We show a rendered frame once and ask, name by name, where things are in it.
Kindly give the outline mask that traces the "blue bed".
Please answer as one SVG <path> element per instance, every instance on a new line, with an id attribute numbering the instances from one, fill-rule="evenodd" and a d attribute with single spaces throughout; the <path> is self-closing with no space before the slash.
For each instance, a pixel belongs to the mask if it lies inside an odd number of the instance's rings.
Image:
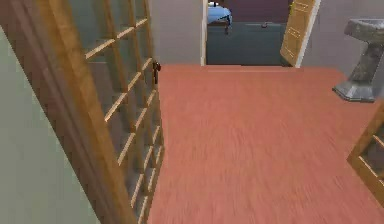
<path id="1" fill-rule="evenodd" d="M 229 8 L 220 5 L 218 2 L 208 3 L 207 12 L 208 26 L 222 26 L 224 33 L 229 33 L 229 27 L 232 25 L 232 13 Z"/>

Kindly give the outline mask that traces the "wooden glass-pane room door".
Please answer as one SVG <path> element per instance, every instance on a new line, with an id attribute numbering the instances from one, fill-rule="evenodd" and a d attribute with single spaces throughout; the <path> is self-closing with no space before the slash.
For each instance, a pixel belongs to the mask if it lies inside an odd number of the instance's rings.
<path id="1" fill-rule="evenodd" d="M 380 103 L 347 161 L 384 208 L 384 101 Z"/>
<path id="2" fill-rule="evenodd" d="M 0 0 L 0 25 L 101 224 L 149 224 L 164 139 L 148 0 Z"/>

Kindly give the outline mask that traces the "light wooden panel door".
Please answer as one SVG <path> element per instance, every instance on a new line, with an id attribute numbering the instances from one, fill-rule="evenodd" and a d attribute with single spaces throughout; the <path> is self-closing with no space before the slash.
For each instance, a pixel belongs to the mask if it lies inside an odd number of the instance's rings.
<path id="1" fill-rule="evenodd" d="M 293 0 L 280 49 L 281 56 L 299 68 L 314 26 L 321 0 Z"/>

